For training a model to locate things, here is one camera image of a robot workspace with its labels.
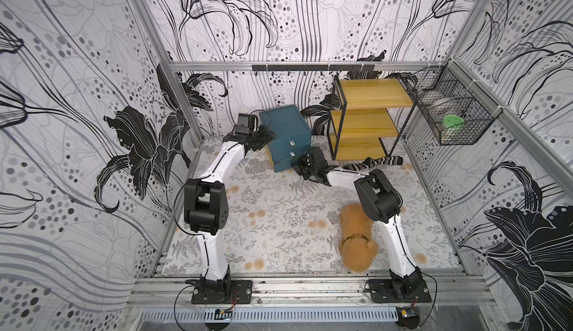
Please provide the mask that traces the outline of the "teal yellow drawer cabinet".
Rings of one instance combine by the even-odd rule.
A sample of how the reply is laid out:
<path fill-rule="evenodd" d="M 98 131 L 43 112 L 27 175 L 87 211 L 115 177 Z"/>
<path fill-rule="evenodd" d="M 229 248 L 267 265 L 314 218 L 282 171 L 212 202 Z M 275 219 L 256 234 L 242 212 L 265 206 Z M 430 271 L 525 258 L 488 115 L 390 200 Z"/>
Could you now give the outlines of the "teal yellow drawer cabinet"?
<path fill-rule="evenodd" d="M 260 113 L 261 122 L 274 134 L 267 144 L 272 169 L 275 173 L 292 168 L 304 150 L 310 147 L 312 132 L 294 105 Z"/>

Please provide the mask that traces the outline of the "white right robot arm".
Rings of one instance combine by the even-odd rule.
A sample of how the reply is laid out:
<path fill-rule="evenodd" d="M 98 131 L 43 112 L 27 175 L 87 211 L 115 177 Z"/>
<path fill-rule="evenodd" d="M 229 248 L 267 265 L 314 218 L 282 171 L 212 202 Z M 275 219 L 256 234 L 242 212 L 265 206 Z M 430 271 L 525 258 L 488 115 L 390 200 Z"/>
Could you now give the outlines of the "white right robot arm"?
<path fill-rule="evenodd" d="M 431 301 L 423 273 L 413 262 L 402 229 L 403 199 L 381 170 L 363 173 L 330 165 L 319 147 L 309 148 L 292 164 L 292 169 L 304 180 L 357 192 L 360 202 L 343 207 L 340 213 L 340 256 L 349 271 L 363 273 L 372 265 L 378 254 L 372 226 L 381 228 L 390 279 L 368 281 L 366 287 L 374 302 L 381 302 L 388 294 L 405 303 Z"/>

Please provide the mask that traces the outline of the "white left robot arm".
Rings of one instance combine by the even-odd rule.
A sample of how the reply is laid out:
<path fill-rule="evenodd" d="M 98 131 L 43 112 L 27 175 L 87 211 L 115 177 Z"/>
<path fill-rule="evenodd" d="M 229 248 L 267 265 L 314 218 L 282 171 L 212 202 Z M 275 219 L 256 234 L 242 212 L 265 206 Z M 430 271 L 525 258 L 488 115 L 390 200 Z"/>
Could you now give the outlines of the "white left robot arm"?
<path fill-rule="evenodd" d="M 235 128 L 223 139 L 206 171 L 184 185 L 184 223 L 198 241 L 203 262 L 196 288 L 210 298 L 225 300 L 231 296 L 231 272 L 222 236 L 229 216 L 225 183 L 249 151 L 262 149 L 272 139 L 273 132 L 265 126 L 256 130 Z"/>

